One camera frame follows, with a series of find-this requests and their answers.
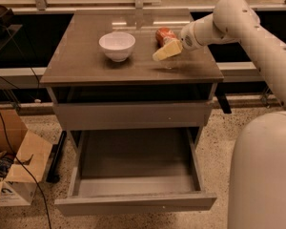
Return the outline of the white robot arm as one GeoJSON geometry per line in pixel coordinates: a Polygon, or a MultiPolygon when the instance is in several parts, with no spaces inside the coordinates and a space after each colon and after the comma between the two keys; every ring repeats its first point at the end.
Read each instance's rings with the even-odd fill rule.
{"type": "Polygon", "coordinates": [[[237,42],[267,84],[280,112],[247,124],[234,146],[229,179],[228,229],[286,229],[286,44],[260,25],[245,0],[219,0],[211,14],[183,27],[178,36],[160,30],[161,61],[212,44],[237,42]]]}

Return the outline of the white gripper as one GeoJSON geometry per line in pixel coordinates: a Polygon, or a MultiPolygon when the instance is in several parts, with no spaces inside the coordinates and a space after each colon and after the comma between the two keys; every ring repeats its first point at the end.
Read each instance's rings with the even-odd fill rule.
{"type": "Polygon", "coordinates": [[[162,61],[166,58],[178,55],[182,53],[183,48],[188,51],[200,49],[202,45],[196,39],[194,25],[195,22],[186,25],[180,32],[181,42],[177,39],[170,40],[153,54],[153,60],[162,61]]]}

